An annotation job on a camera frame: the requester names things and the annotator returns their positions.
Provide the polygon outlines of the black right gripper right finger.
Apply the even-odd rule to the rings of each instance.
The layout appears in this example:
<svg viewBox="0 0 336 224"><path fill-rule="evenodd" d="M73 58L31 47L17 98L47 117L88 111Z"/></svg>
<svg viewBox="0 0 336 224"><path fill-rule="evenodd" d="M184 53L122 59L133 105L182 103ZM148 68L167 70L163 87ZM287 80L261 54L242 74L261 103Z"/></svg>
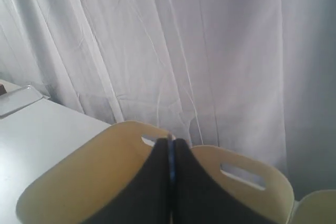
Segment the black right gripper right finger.
<svg viewBox="0 0 336 224"><path fill-rule="evenodd" d="M174 146L173 223L275 223L234 198L214 181L186 140Z"/></svg>

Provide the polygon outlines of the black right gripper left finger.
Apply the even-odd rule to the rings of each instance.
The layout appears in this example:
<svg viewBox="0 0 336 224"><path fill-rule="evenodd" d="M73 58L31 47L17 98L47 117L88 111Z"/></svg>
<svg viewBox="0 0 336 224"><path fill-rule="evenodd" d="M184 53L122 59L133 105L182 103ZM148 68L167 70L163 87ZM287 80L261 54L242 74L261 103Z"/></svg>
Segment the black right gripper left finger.
<svg viewBox="0 0 336 224"><path fill-rule="evenodd" d="M91 141L31 183L16 214L22 223L169 223L168 152L166 138L144 155Z"/></svg>

